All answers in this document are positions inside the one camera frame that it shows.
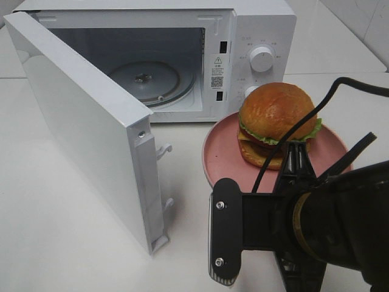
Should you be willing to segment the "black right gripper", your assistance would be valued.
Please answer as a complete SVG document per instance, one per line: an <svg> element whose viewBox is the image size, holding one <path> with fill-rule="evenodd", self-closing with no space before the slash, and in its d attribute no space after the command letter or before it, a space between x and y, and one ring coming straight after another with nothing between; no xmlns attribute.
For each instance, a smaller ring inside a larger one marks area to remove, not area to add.
<svg viewBox="0 0 389 292"><path fill-rule="evenodd" d="M292 213L302 191L316 180L305 142L286 142L272 193L246 193L243 248L273 251L286 291L320 291L326 264L299 246Z"/></svg>

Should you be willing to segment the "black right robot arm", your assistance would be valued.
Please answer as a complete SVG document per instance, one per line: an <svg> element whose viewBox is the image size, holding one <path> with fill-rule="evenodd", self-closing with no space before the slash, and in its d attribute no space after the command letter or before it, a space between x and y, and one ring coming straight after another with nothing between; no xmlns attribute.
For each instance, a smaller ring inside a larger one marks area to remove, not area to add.
<svg viewBox="0 0 389 292"><path fill-rule="evenodd" d="M319 291L327 264L388 290L388 162L345 171L373 140L320 176L305 143L288 142L273 192L243 195L243 246L273 251L288 291Z"/></svg>

